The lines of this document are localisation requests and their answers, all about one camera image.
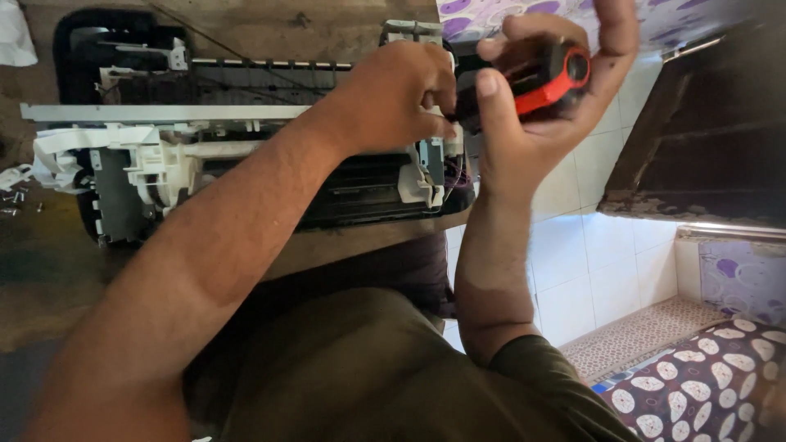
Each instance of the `man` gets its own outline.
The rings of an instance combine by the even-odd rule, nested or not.
[[[454,294],[467,355],[395,284],[310,300],[251,340],[222,439],[635,440],[538,335],[524,274],[535,189],[593,129],[636,56],[633,0],[595,5],[601,50],[565,119],[520,124],[502,74],[478,74],[483,182]],[[508,17],[478,51],[496,61],[511,41],[544,33],[587,45],[570,21],[528,14]],[[27,440],[188,439],[184,369],[255,287],[325,177],[351,155],[451,135],[420,104],[450,112],[454,99],[437,46],[395,42],[359,63],[162,224],[66,340]]]

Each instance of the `white paper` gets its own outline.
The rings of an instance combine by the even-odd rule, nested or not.
[[[17,0],[0,0],[0,64],[29,66],[38,61]]]

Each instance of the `olive green t-shirt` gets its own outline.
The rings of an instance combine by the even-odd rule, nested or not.
[[[482,368],[385,289],[312,300],[261,331],[222,439],[637,440],[543,337]]]

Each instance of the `wooden table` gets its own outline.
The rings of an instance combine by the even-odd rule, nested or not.
[[[21,101],[56,104],[51,56],[54,27],[87,6],[146,9],[142,2],[22,1],[39,63],[0,67],[0,166],[31,161],[35,131],[19,117]],[[254,59],[356,61],[376,48],[386,19],[439,21],[434,0],[170,0],[165,6],[200,31]],[[168,24],[166,17],[160,23]],[[199,57],[233,57],[198,35]],[[38,202],[44,210],[35,211]],[[265,278],[331,263],[466,223],[468,211],[408,221],[297,234]],[[75,198],[33,189],[19,216],[0,219],[0,352],[61,337],[94,305],[132,251],[99,249],[86,235]]]

